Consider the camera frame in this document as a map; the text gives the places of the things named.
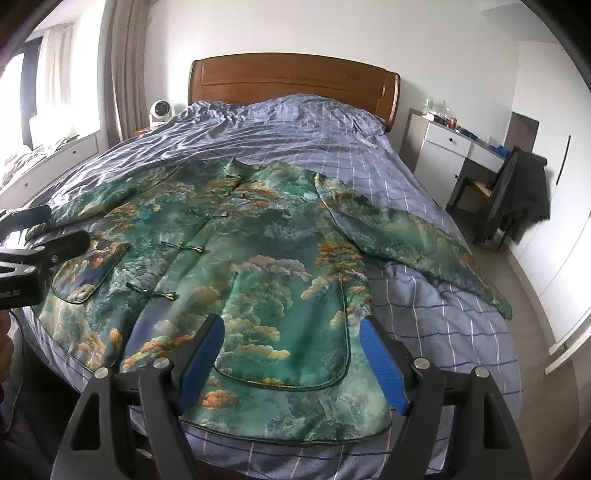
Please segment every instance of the metal screw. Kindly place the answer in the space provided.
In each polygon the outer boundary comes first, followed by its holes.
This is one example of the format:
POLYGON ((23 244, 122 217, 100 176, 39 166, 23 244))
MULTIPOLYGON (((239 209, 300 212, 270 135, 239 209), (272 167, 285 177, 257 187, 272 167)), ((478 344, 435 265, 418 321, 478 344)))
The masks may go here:
POLYGON ((488 371, 488 369, 484 368, 484 367, 476 367, 474 369, 474 373, 476 374, 476 376, 478 378, 486 378, 488 377, 491 373, 488 371))
POLYGON ((419 357, 414 359, 414 368, 419 370, 426 370, 431 366, 431 362, 426 358, 419 357))
POLYGON ((96 378, 105 378, 107 375, 109 375, 109 369, 108 368, 105 368, 105 367, 100 367, 95 372, 95 377, 96 378))
POLYGON ((153 366, 154 368, 166 368, 170 365, 170 360, 164 356, 157 358, 154 360, 153 366))

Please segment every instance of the white wardrobe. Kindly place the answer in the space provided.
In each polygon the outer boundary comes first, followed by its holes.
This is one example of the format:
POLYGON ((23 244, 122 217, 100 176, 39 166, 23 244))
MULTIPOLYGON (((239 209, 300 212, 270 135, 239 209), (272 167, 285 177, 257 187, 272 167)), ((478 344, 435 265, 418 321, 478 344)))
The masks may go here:
POLYGON ((560 45, 519 42, 513 110, 540 122, 533 151, 548 159, 551 219, 511 250, 548 317, 554 352, 591 313, 591 93, 560 45))

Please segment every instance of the window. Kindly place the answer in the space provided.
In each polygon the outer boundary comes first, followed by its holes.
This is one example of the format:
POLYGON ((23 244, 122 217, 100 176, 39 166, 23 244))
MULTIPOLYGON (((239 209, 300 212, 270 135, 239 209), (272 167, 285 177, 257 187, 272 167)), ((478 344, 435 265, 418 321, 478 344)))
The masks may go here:
POLYGON ((21 145, 33 148, 29 120, 37 113, 37 63, 41 38, 26 42, 0 77, 0 158, 21 145))
POLYGON ((21 53, 12 58, 6 66, 6 70, 0 77, 0 158, 6 158, 18 147, 23 145, 21 129, 21 71, 22 60, 25 54, 21 53))

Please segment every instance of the ceiling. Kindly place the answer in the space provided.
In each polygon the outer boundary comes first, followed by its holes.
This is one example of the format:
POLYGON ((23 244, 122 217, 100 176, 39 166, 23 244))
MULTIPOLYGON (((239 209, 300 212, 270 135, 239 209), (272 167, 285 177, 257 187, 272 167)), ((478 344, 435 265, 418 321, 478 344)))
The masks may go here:
POLYGON ((53 27, 62 23, 70 23, 81 16, 92 5, 101 0, 62 0, 43 21, 37 25, 35 31, 53 27))
POLYGON ((488 21, 517 41, 558 43, 542 20, 519 0, 478 0, 478 8, 488 21))

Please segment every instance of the white fan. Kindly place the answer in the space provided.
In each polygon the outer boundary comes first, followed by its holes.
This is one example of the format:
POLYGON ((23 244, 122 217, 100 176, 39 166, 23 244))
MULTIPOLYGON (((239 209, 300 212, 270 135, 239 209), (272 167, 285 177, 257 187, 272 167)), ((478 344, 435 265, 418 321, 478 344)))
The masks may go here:
POLYGON ((150 108, 150 128, 165 124, 173 117, 173 107, 168 100, 158 100, 150 108))

